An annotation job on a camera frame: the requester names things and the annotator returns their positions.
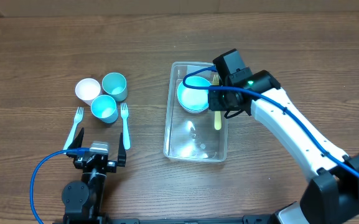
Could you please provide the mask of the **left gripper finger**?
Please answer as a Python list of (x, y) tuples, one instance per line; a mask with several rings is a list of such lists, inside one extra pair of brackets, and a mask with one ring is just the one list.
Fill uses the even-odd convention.
[(126, 165), (126, 150), (124, 148), (123, 133), (120, 133), (117, 166), (124, 167), (125, 165)]
[(82, 147), (83, 136), (84, 136), (85, 128), (81, 128), (77, 137), (72, 141), (72, 143), (68, 146), (68, 149), (74, 149), (75, 152), (68, 152), (66, 155), (68, 157), (78, 157), (84, 154), (84, 151), (80, 150)]

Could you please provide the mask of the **yellow fork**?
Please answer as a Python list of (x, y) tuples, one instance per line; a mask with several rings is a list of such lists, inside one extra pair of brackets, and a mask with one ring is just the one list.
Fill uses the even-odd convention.
[[(219, 86), (220, 85), (220, 77), (218, 74), (215, 74), (213, 77), (213, 86)], [(221, 112), (215, 111), (214, 112), (214, 128), (216, 130), (221, 130)]]

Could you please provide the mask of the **blue bowl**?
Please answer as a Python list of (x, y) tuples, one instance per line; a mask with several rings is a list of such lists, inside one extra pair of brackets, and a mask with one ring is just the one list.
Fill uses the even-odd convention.
[[(186, 79), (186, 84), (192, 86), (208, 87), (210, 82), (203, 77), (189, 77)], [(197, 90), (193, 88), (187, 88), (184, 83), (181, 82), (177, 88), (178, 101), (207, 101), (208, 102), (208, 90)]]

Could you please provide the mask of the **blue cup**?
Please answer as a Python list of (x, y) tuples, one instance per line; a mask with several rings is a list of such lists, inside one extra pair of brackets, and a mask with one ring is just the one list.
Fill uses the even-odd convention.
[(109, 95), (97, 96), (91, 104), (91, 112), (104, 123), (114, 123), (118, 119), (116, 101)]

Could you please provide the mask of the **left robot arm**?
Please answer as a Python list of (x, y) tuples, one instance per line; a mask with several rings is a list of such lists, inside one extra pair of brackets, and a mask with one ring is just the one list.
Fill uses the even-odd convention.
[(118, 167), (126, 165), (126, 150), (123, 134), (119, 137), (118, 157), (108, 159), (110, 147), (107, 142), (95, 141), (89, 148), (82, 147), (84, 130), (82, 129), (65, 151), (73, 159), (76, 169), (82, 171), (80, 180), (68, 183), (62, 190), (62, 202), (65, 206), (63, 223), (99, 223), (114, 221), (101, 212), (105, 182), (108, 173), (115, 173)]

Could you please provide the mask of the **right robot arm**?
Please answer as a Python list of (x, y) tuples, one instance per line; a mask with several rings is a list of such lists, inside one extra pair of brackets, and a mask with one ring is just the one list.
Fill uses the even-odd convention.
[(252, 116), (300, 166), (307, 188), (299, 202), (276, 211), (270, 223), (345, 223), (359, 215), (359, 154), (349, 156), (321, 134), (269, 72), (215, 75), (208, 103), (212, 111)]

